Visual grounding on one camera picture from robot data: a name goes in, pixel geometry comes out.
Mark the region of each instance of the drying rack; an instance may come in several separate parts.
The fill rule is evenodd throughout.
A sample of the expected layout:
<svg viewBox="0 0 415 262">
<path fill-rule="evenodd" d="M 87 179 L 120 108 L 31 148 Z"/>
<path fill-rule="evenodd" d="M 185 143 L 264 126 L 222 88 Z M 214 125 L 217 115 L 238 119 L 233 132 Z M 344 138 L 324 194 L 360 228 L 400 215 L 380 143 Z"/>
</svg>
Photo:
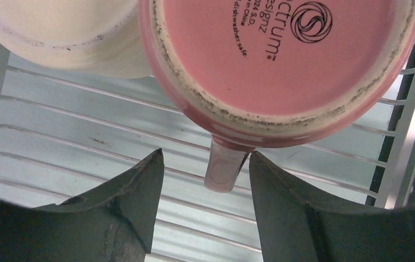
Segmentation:
<svg viewBox="0 0 415 262">
<path fill-rule="evenodd" d="M 404 76 L 412 78 L 407 98 L 388 92 L 371 112 L 385 114 L 380 125 L 361 118 L 321 142 L 261 151 L 290 173 L 341 197 L 360 203 L 371 197 L 375 206 L 388 209 L 404 205 L 415 173 L 415 63 L 401 72 L 398 83 Z M 390 130 L 397 108 L 401 118 Z M 377 156 L 386 138 L 393 143 L 384 162 Z M 166 176 L 153 254 L 146 261 L 262 261 L 248 163 L 233 192 L 206 190 L 209 140 L 153 78 L 109 79 L 45 69 L 0 45 L 0 198 L 25 206 L 61 203 L 161 147 Z M 363 144 L 374 149 L 361 152 Z M 328 163 L 334 172 L 340 166 L 340 174 L 328 175 Z M 366 183 L 375 168 L 384 169 L 376 192 Z"/>
</svg>

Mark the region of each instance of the mug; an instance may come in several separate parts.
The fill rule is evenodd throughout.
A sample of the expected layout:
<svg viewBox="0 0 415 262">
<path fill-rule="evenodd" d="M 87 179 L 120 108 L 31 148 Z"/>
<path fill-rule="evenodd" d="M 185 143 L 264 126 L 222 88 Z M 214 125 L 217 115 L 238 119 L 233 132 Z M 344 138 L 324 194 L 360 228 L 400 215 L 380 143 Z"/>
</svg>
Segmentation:
<svg viewBox="0 0 415 262">
<path fill-rule="evenodd" d="M 41 66 L 118 78 L 151 75 L 137 0 L 2 0 L 0 43 Z"/>
<path fill-rule="evenodd" d="M 205 186 L 229 192 L 256 147 L 324 138 L 389 89 L 415 0 L 139 0 L 153 74 L 212 134 Z"/>
</svg>

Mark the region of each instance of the pink mug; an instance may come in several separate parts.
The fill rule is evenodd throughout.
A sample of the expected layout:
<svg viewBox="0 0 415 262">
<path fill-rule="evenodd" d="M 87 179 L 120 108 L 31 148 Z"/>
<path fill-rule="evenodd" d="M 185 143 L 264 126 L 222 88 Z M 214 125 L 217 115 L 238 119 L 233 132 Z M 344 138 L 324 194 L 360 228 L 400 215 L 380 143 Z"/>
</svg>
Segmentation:
<svg viewBox="0 0 415 262">
<path fill-rule="evenodd" d="M 389 89 L 415 39 L 415 0 L 139 0 L 154 76 L 211 132 L 205 186 L 229 192 L 256 147 L 349 125 Z"/>
</svg>

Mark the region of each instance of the circular swirl logo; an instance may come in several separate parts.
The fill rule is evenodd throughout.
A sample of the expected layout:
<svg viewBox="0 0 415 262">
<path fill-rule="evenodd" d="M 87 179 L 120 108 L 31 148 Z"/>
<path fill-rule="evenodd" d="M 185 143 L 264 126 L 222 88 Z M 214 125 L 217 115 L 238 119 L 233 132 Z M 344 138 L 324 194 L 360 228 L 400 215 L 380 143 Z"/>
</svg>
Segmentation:
<svg viewBox="0 0 415 262">
<path fill-rule="evenodd" d="M 291 18 L 292 34 L 308 44 L 326 38 L 333 27 L 333 16 L 329 8 L 319 2 L 307 2 L 299 6 Z"/>
</svg>

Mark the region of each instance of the mug handle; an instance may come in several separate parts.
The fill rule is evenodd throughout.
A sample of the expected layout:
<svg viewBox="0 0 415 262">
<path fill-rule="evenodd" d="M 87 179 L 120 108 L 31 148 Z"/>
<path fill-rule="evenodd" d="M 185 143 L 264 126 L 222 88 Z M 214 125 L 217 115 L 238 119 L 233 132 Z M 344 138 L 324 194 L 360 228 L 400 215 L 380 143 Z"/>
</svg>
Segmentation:
<svg viewBox="0 0 415 262">
<path fill-rule="evenodd" d="M 244 162 L 254 149 L 212 137 L 204 186 L 218 193 L 230 192 Z"/>
</svg>

